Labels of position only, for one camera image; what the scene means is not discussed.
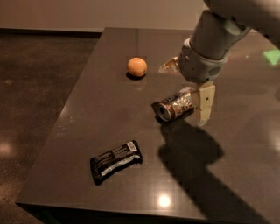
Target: table surface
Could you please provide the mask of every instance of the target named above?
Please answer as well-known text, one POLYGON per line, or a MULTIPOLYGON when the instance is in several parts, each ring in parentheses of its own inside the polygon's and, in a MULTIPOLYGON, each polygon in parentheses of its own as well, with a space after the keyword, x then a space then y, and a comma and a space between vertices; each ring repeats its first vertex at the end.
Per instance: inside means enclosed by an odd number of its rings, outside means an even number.
POLYGON ((280 66, 250 33, 215 81, 211 120, 155 119, 152 104, 193 86, 159 73, 191 31, 105 29, 17 203, 207 221, 280 223, 280 66), (148 72, 130 80, 127 62, 148 72), (137 140, 142 164, 95 185, 91 157, 137 140))

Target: candy bar wrapper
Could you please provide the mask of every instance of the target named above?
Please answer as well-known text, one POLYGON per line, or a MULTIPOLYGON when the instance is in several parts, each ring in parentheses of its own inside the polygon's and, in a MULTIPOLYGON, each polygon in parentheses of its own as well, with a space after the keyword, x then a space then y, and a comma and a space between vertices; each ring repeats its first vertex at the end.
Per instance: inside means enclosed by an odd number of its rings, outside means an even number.
POLYGON ((138 143, 133 140, 100 156, 92 157, 90 159, 90 168, 95 184, 100 185, 103 180, 113 173, 133 164, 141 164, 142 161, 143 157, 138 143))

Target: can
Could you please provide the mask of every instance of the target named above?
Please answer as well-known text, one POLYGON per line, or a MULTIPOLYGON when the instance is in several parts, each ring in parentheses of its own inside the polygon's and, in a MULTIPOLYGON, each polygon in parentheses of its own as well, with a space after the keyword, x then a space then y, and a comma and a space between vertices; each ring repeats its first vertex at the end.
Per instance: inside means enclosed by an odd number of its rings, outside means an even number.
POLYGON ((184 87, 176 94, 162 100, 157 107, 157 114, 165 122, 173 121, 182 116, 193 106, 192 87, 184 87))

